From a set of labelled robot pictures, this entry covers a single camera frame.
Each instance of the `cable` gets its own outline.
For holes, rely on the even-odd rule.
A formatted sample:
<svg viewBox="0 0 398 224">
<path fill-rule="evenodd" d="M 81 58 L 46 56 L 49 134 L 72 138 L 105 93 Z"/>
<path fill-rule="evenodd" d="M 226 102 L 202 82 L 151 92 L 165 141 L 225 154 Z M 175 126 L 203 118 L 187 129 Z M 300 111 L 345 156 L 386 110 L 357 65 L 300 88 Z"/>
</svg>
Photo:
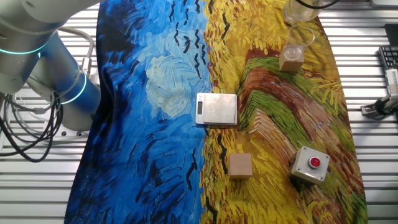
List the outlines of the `cable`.
<svg viewBox="0 0 398 224">
<path fill-rule="evenodd" d="M 68 32 L 70 34 L 76 34 L 76 35 L 80 35 L 82 36 L 84 39 L 88 40 L 88 42 L 90 43 L 90 46 L 88 47 L 88 52 L 86 57 L 91 58 L 91 56 L 93 55 L 93 50 L 94 50 L 94 40 L 93 38 L 88 35 L 87 33 L 74 29 L 74 28 L 70 28 L 70 27 L 61 27 L 59 28 L 60 31 L 64 31 L 64 32 Z"/>
<path fill-rule="evenodd" d="M 28 108 L 28 107 L 25 107 L 25 106 L 21 106 L 18 103 L 15 103 L 14 101 L 10 100 L 5 94 L 3 94 L 1 92 L 0 92 L 0 97 L 4 98 L 4 100 L 6 100 L 8 103 L 16 106 L 19 109 L 30 111 L 30 112 L 33 112 L 35 114 L 44 114 L 46 111 L 48 111 L 54 105 L 54 102 L 55 102 L 55 97 L 52 96 L 51 97 L 50 106 L 48 106 L 46 108 Z"/>
<path fill-rule="evenodd" d="M 328 8 L 328 7 L 330 7 L 330 6 L 332 6 L 332 5 L 334 5 L 334 4 L 336 4 L 336 3 L 338 3 L 340 0 L 334 0 L 333 2 L 331 2 L 331 3 L 329 3 L 329 4 L 326 4 L 326 5 L 324 5 L 324 6 L 311 6 L 311 5 L 309 5 L 309 4 L 307 4 L 307 3 L 305 3 L 305 2 L 302 2 L 301 0 L 296 0 L 298 3 L 300 3 L 301 5 L 303 5 L 303 6 L 305 6 L 305 7 L 308 7 L 308 8 L 310 8 L 310 9 L 326 9 L 326 8 Z"/>
<path fill-rule="evenodd" d="M 12 101 L 12 95 L 8 95 L 7 98 L 9 99 L 9 101 L 5 100 L 5 108 L 8 108 L 8 105 L 13 106 L 13 104 L 10 103 L 10 101 Z M 57 110 L 57 121 L 54 125 L 54 119 L 55 119 L 55 111 Z M 52 105 L 51 107 L 51 114 L 50 114 L 50 119 L 49 119 L 49 123 L 47 124 L 44 132 L 39 136 L 39 138 L 36 141 L 33 141 L 32 144 L 26 146 L 25 148 L 21 149 L 16 142 L 14 141 L 14 139 L 12 138 L 11 133 L 7 128 L 7 117 L 4 117 L 4 120 L 1 118 L 0 116 L 0 128 L 3 130 L 4 135 L 7 137 L 8 141 L 11 143 L 11 145 L 14 147 L 14 149 L 16 150 L 16 152 L 10 152 L 10 153 L 0 153 L 0 157 L 4 157 L 4 156 L 14 156 L 14 155 L 18 155 L 20 154 L 22 157 L 24 157 L 25 159 L 27 159 L 28 161 L 31 162 L 41 162 L 43 161 L 47 155 L 50 152 L 50 149 L 52 147 L 52 143 L 53 143 L 53 137 L 55 136 L 55 134 L 57 133 L 57 131 L 59 130 L 59 127 L 62 123 L 62 116 L 63 116 L 63 110 L 62 110 L 62 105 L 61 105 L 61 101 L 59 99 L 55 100 L 55 103 Z M 25 151 L 34 147 L 37 143 L 44 141 L 44 140 L 49 140 L 49 144 L 47 146 L 47 149 L 44 153 L 44 155 L 39 158 L 39 159 L 33 159 L 31 157 L 29 157 Z"/>
</svg>

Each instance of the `blue fabric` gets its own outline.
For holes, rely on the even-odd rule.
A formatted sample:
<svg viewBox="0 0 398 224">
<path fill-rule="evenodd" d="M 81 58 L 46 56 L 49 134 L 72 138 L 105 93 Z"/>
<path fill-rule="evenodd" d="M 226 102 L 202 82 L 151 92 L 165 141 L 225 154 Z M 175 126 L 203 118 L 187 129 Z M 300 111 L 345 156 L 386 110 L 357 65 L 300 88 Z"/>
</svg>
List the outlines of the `blue fabric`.
<svg viewBox="0 0 398 224">
<path fill-rule="evenodd" d="M 198 223 L 209 92 L 199 0 L 109 0 L 99 9 L 101 103 L 65 223 Z"/>
</svg>

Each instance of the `white cable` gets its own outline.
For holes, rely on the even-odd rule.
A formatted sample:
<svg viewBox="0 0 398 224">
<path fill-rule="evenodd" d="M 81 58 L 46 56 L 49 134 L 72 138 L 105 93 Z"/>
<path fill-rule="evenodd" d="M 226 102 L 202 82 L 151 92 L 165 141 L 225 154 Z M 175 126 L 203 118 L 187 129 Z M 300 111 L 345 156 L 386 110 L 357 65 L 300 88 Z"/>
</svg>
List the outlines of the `white cable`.
<svg viewBox="0 0 398 224">
<path fill-rule="evenodd" d="M 48 106 L 46 108 L 28 108 L 28 107 L 25 107 L 25 106 L 21 106 L 20 104 L 10 100 L 5 94 L 3 94 L 1 92 L 0 92 L 0 97 L 3 98 L 4 100 L 6 100 L 8 103 L 10 103 L 10 104 L 14 105 L 15 107 L 19 108 L 19 109 L 30 111 L 30 112 L 33 112 L 35 114 L 45 114 L 45 112 L 48 111 L 49 109 L 51 109 L 51 107 L 55 103 L 55 97 L 54 97 L 54 95 L 52 95 L 50 106 Z"/>
<path fill-rule="evenodd" d="M 93 55 L 93 50 L 94 50 L 94 40 L 93 38 L 88 35 L 87 33 L 74 29 L 74 28 L 70 28 L 70 27 L 61 27 L 59 28 L 60 31 L 64 31 L 64 32 L 68 32 L 70 34 L 75 34 L 75 35 L 79 35 L 82 36 L 84 39 L 88 40 L 88 42 L 90 43 L 90 46 L 88 47 L 88 52 L 86 57 L 91 58 L 91 56 Z"/>
</svg>

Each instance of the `metal grid table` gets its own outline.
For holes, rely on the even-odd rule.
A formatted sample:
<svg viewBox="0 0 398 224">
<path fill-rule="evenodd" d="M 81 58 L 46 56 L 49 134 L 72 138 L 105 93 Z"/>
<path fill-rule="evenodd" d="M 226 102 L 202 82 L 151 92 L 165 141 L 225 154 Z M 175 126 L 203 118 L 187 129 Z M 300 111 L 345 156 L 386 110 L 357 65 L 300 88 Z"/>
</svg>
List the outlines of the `metal grid table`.
<svg viewBox="0 0 398 224">
<path fill-rule="evenodd" d="M 66 26 L 95 37 L 98 8 L 93 6 L 78 13 Z M 319 18 L 329 37 L 344 87 L 368 201 L 369 223 L 398 223 L 397 118 L 370 120 L 362 117 L 359 109 L 361 105 L 373 103 L 387 94 L 377 50 L 381 45 L 389 45 L 383 25 L 398 23 L 398 11 L 374 9 L 368 1 L 352 0 L 322 11 Z M 81 37 L 64 32 L 60 35 L 68 50 L 81 63 L 88 43 Z M 91 79 L 98 80 L 95 58 L 91 74 Z M 19 94 L 28 105 L 46 104 L 29 87 Z M 43 121 L 28 113 L 23 116 L 31 126 L 42 129 Z M 48 158 L 39 164 L 26 162 L 21 156 L 2 159 L 0 223 L 63 223 L 70 188 L 85 143 L 86 138 L 76 136 L 57 138 Z M 13 149 L 5 141 L 2 150 L 9 152 Z M 42 144 L 28 153 L 39 157 L 44 150 Z"/>
</svg>

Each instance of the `van gogh painting print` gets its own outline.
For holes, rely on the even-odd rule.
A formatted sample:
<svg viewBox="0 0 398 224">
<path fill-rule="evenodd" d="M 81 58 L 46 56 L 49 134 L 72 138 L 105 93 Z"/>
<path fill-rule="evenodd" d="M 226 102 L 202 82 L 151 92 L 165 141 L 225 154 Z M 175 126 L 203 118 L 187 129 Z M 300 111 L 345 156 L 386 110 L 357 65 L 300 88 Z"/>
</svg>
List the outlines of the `van gogh painting print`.
<svg viewBox="0 0 398 224">
<path fill-rule="evenodd" d="M 108 0 L 98 18 L 101 105 L 65 223 L 366 223 L 336 62 L 318 19 L 297 73 L 279 71 L 286 0 Z M 234 93 L 233 127 L 195 123 L 199 92 Z M 330 155 L 294 186 L 302 146 Z M 229 180 L 231 153 L 253 176 Z"/>
</svg>

